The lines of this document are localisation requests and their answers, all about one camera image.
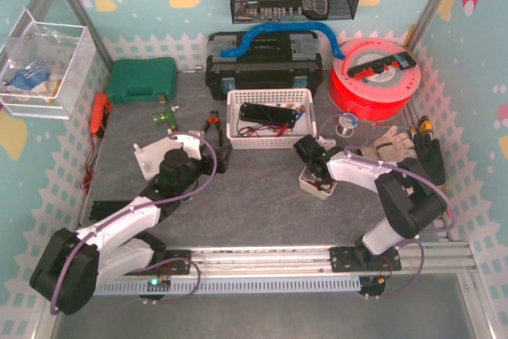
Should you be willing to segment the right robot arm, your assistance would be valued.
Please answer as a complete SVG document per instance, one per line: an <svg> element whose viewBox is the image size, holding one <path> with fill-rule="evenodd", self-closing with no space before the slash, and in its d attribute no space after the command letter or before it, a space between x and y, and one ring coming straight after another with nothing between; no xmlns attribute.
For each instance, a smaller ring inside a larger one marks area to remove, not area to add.
<svg viewBox="0 0 508 339"><path fill-rule="evenodd" d="M448 208L444 192L425 174L418 160L393 163L358 156L344 148L322 147L307 134L294 150L321 184L351 183L379 196L384 218L353 246L329 250L333 272L374 272L402 268L396 245L414 239Z"/></svg>

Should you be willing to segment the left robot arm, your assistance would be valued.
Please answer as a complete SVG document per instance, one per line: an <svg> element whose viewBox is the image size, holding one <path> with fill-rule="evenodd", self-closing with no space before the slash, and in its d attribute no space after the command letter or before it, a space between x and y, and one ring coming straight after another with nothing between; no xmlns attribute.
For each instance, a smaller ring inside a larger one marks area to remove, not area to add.
<svg viewBox="0 0 508 339"><path fill-rule="evenodd" d="M133 200L111 215L76 231L54 232L29 280L49 302L52 315L74 314L95 290L123 275L161 271L172 262L166 245L150 229L169 218L182 201L225 173L232 145L219 148L194 133L172 133L157 174Z"/></svg>

